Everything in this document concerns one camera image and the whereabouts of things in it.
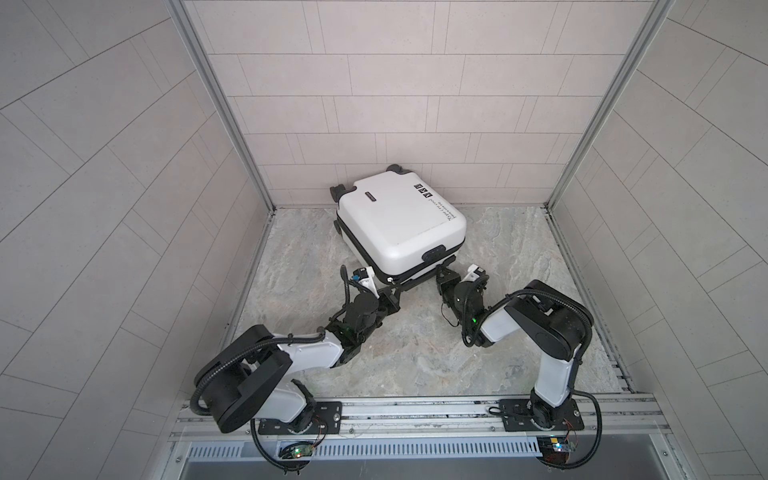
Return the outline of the black suitcase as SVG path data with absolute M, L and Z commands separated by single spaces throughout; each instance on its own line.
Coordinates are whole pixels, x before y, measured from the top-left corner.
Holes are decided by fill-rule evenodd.
M 466 240 L 465 216 L 420 176 L 397 164 L 330 188 L 336 230 L 385 285 L 416 280 Z

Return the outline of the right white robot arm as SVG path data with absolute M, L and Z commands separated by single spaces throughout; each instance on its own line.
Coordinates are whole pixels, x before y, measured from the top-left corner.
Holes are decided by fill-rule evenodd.
M 465 275 L 439 266 L 436 283 L 443 304 L 451 309 L 467 347 L 490 347 L 523 332 L 541 352 L 537 381 L 523 410 L 515 416 L 540 430 L 564 421 L 565 406 L 575 393 L 575 378 L 588 349 L 594 320 L 588 310 L 541 280 L 484 305 L 489 275 L 472 265 Z

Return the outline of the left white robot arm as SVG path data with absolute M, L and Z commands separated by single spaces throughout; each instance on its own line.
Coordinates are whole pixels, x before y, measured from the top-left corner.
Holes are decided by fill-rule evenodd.
M 349 363 L 383 320 L 400 310 L 395 287 L 374 292 L 352 278 L 344 288 L 343 306 L 313 335 L 276 335 L 257 324 L 237 337 L 195 376 L 192 412 L 213 418 L 223 433 L 252 419 L 278 421 L 293 433 L 309 428 L 317 401 L 293 375 Z

